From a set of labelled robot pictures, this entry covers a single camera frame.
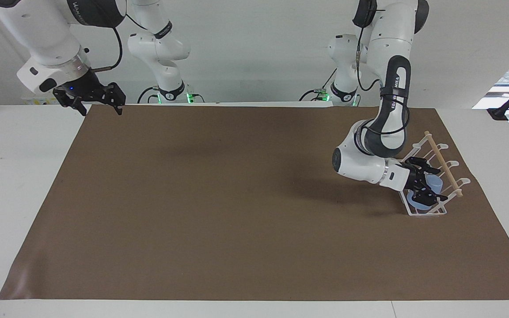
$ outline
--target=white wall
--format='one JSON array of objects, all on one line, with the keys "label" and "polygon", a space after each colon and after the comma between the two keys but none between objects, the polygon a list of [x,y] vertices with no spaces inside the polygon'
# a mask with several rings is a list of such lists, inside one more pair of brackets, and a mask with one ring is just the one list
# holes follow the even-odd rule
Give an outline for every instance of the white wall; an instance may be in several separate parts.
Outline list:
[{"label": "white wall", "polygon": [[[182,76],[207,101],[287,101],[323,85],[334,69],[327,44],[336,34],[351,33],[351,1],[164,0],[164,6],[192,43],[190,57],[178,63]],[[414,39],[410,106],[472,107],[509,69],[509,1],[431,0],[430,6]],[[124,39],[137,30],[129,20],[119,27]],[[94,67],[117,58],[111,30],[73,26],[72,32],[91,49]],[[20,103],[14,75],[20,61],[2,53],[3,46],[0,103]],[[121,66],[99,77],[103,84],[119,83],[128,102],[154,84],[126,44]],[[377,100],[373,89],[361,104]]]}]

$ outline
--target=white table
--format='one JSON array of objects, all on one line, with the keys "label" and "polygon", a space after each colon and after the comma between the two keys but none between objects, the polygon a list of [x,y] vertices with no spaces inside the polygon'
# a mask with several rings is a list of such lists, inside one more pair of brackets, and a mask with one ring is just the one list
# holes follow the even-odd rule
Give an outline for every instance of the white table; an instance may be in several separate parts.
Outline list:
[{"label": "white table", "polygon": [[[307,107],[323,106],[327,103],[257,105]],[[442,109],[438,110],[438,113],[509,235],[509,125],[491,120],[486,111]],[[0,106],[0,288],[82,121],[83,118],[76,111],[62,109],[60,106]],[[509,317],[509,301],[5,300],[0,301],[0,317],[3,316],[494,318]]]}]

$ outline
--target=brown tablecloth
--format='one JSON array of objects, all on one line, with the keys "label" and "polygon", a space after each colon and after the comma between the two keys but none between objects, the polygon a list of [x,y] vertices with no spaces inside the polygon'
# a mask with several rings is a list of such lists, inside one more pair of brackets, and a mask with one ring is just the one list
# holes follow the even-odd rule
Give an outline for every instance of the brown tablecloth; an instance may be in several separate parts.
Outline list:
[{"label": "brown tablecloth", "polygon": [[[509,299],[509,238],[473,183],[442,217],[341,177],[372,108],[93,106],[0,299]],[[412,109],[463,162],[436,111]]]}]

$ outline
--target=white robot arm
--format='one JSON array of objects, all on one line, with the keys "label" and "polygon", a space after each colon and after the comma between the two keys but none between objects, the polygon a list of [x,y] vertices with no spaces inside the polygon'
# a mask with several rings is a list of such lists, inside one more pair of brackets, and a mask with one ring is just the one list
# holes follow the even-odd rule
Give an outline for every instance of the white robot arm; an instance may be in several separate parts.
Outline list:
[{"label": "white robot arm", "polygon": [[425,23],[425,0],[360,0],[353,23],[360,36],[344,34],[330,43],[338,72],[329,88],[336,105],[355,98],[360,84],[359,64],[366,62],[380,80],[380,108],[374,119],[356,122],[333,153],[335,171],[358,181],[378,183],[396,191],[410,189],[413,199],[427,206],[446,197],[434,193],[424,173],[438,173],[422,159],[394,159],[406,142],[410,122],[410,50],[414,34]]},{"label": "white robot arm", "polygon": [[132,0],[136,20],[147,32],[129,37],[129,51],[147,64],[158,83],[163,102],[185,99],[186,85],[174,61],[190,55],[188,42],[176,37],[172,22],[166,18],[161,0]]},{"label": "white robot arm", "polygon": [[125,0],[0,0],[0,20],[31,55],[17,73],[21,82],[37,94],[52,89],[62,106],[82,115],[82,101],[107,103],[121,115],[125,94],[115,83],[101,85],[69,24],[114,28],[126,6]]}]

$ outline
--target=white wire rack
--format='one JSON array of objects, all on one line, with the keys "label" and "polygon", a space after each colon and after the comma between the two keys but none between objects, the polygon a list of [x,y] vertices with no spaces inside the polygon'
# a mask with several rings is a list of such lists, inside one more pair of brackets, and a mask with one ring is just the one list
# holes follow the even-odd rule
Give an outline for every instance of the white wire rack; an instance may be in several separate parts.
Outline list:
[{"label": "white wire rack", "polygon": [[[462,197],[463,191],[461,188],[464,185],[468,185],[471,180],[468,178],[459,178],[455,179],[453,177],[453,174],[451,173],[451,168],[456,167],[459,165],[458,161],[445,161],[443,155],[441,155],[441,151],[448,149],[449,145],[447,144],[437,144],[433,140],[432,135],[426,131],[425,137],[416,144],[413,144],[412,151],[402,159],[402,161],[406,161],[409,157],[422,157],[427,159],[428,164],[431,167],[436,167],[437,169],[440,169],[441,172],[438,174],[438,176],[443,179],[443,176],[446,175],[446,179],[449,181],[448,185],[445,186],[441,191],[440,194],[445,195],[448,197],[446,201],[438,201],[436,205],[434,205],[430,210],[428,211],[421,211],[418,210],[408,203],[408,200],[406,199],[406,195],[410,190],[405,189],[404,191],[400,191],[400,198],[402,199],[402,202],[404,202],[404,205],[406,206],[406,210],[408,211],[408,215],[410,216],[437,216],[437,215],[446,215],[447,214],[447,208],[445,205],[447,205],[450,201],[455,199],[455,197]],[[432,163],[434,159],[437,158],[438,164]]]}]

